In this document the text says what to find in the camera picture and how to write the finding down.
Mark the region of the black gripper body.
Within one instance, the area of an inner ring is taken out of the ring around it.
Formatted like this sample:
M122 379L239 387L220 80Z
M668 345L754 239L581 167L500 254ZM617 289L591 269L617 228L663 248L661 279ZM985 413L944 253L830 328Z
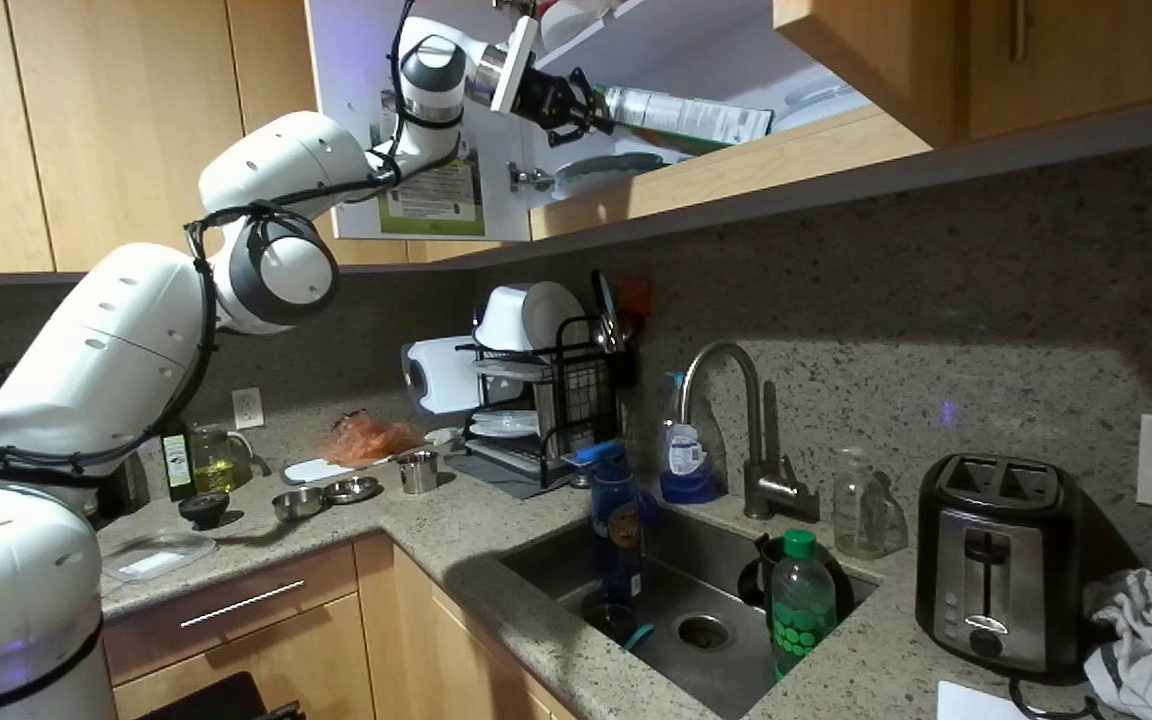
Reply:
M584 120L584 123L594 120L594 113L584 113L577 102L573 70L566 74L548 74L548 70L534 70L534 67L524 70L511 113L531 120L543 133L556 129L556 123L566 123L566 120Z

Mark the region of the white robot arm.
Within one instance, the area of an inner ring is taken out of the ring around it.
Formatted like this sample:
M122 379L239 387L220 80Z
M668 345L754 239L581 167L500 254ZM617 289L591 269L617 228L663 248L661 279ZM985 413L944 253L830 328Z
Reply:
M314 218L398 186L459 147L470 102L566 145L610 123L601 92L531 64L534 23L487 45L403 17L386 45L395 133L358 140L286 113L198 170L186 245L108 253L0 382L0 720L115 720L101 650L101 544L65 495L108 478L190 398L212 336L273 336L318 310L337 254Z

